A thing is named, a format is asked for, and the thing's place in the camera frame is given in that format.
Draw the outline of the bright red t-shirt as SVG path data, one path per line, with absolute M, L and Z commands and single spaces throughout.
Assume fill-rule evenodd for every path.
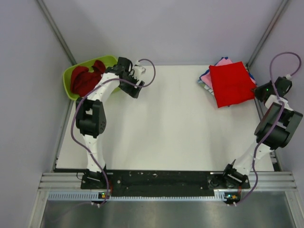
M 256 84 L 242 62 L 209 66 L 212 89 L 217 107 L 237 105 L 255 98 Z

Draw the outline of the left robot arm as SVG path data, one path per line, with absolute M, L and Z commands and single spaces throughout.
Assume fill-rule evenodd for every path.
M 120 88 L 132 98 L 138 98 L 144 82 L 140 77 L 146 69 L 139 62 L 134 65 L 124 57 L 117 64 L 108 67 L 94 89 L 76 101 L 76 112 L 72 122 L 83 136 L 84 143 L 78 143 L 87 152 L 87 169 L 83 182 L 91 181 L 97 188 L 107 185 L 108 177 L 102 173 L 105 161 L 99 145 L 101 134 L 106 128 L 104 103 L 111 93 Z

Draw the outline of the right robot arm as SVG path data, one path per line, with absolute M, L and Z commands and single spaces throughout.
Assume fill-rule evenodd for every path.
M 255 129 L 256 141 L 242 156 L 226 166 L 221 179 L 225 187 L 246 185 L 249 173 L 265 155 L 284 148 L 290 142 L 304 116 L 292 109 L 284 98 L 291 87 L 290 76 L 285 76 L 254 89 L 255 98 L 265 105 L 267 111 Z

